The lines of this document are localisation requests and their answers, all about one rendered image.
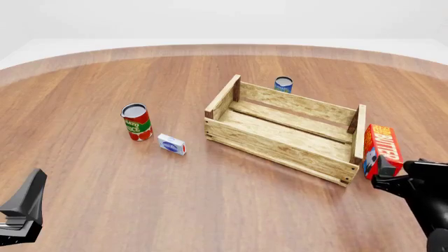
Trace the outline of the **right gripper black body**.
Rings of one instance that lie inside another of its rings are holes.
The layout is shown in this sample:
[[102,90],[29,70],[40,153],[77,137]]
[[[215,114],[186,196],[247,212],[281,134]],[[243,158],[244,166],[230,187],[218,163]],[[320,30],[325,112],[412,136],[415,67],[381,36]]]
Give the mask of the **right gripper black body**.
[[417,197],[448,201],[448,163],[419,159],[403,163],[404,176],[384,178],[374,175],[373,188],[404,199]]

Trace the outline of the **red butter box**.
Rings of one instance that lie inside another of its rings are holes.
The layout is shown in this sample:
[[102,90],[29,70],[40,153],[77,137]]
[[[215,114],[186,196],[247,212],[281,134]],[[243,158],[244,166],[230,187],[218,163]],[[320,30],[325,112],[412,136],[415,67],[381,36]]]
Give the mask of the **red butter box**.
[[377,159],[383,155],[396,167],[395,176],[403,167],[403,157],[392,127],[370,124],[364,135],[364,151],[361,166],[367,180],[377,175]]

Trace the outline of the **blue tin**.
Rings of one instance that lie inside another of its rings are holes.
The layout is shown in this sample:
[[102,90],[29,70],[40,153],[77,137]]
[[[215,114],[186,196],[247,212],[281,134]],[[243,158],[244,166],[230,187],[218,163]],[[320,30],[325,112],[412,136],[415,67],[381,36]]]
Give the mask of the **blue tin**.
[[275,79],[274,90],[290,94],[292,92],[293,79],[287,76],[280,76]]

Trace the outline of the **wooden slat tray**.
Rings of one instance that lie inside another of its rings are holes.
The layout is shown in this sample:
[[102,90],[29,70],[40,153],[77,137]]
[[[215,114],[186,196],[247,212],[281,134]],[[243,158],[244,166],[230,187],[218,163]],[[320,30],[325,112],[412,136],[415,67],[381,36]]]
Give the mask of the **wooden slat tray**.
[[367,107],[288,94],[234,75],[204,110],[208,140],[348,186],[363,159]]

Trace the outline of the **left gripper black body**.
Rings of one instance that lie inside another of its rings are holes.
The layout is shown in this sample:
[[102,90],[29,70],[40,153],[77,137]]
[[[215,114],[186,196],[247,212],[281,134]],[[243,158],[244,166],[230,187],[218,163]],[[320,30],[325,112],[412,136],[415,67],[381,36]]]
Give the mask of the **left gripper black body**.
[[0,223],[0,245],[17,245],[34,243],[42,229],[42,225],[35,220],[25,217],[6,218]]

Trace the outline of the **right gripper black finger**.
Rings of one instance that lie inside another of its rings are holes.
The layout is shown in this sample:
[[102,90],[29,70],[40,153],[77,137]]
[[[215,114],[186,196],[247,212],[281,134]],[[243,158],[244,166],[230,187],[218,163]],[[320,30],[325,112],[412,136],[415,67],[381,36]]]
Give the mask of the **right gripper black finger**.
[[391,178],[395,176],[396,167],[394,167],[389,161],[380,155],[377,159],[377,175],[384,178]]

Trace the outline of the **small white blue box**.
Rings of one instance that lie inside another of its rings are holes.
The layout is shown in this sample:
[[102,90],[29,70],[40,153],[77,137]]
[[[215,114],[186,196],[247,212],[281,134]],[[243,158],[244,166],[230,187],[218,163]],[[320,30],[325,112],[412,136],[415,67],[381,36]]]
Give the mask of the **small white blue box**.
[[176,153],[178,155],[186,154],[185,142],[172,136],[167,136],[166,134],[159,134],[157,140],[161,148]]

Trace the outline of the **red tomato sauce tin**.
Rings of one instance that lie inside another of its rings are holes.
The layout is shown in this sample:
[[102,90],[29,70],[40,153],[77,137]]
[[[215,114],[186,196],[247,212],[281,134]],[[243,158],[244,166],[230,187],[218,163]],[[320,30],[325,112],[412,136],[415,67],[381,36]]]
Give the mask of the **red tomato sauce tin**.
[[134,141],[144,141],[153,134],[152,124],[144,104],[126,105],[121,111],[129,136]]

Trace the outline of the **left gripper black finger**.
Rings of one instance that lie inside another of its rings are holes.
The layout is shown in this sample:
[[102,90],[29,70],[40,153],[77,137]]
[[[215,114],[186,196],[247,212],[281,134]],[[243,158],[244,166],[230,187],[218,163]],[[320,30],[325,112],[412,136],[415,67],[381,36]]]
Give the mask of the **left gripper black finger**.
[[42,225],[42,201],[46,179],[44,171],[34,169],[19,190],[0,206],[0,212],[7,218],[25,218]]

